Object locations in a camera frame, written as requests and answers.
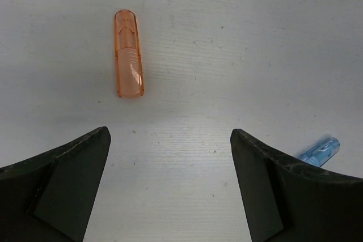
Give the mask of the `blue correction tape dispenser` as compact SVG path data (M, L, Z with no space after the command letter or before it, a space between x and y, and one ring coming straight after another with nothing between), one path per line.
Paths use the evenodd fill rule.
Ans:
M315 167L321 167L339 150L339 140L331 135L325 135L306 151L300 153L297 159Z

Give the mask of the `orange eraser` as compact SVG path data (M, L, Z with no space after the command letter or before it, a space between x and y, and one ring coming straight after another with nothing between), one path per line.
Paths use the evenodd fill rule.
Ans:
M115 72L117 94L134 99L144 95L141 47L137 19L130 10L120 10L114 16Z

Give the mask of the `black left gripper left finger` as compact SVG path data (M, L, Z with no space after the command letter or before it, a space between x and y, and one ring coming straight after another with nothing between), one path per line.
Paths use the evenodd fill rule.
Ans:
M83 241L107 161L107 127L1 168L1 241Z

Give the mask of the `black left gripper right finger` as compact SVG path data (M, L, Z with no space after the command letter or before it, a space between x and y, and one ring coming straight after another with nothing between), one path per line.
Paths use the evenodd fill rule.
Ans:
M242 129L231 152L252 241L361 241L362 179L309 165Z

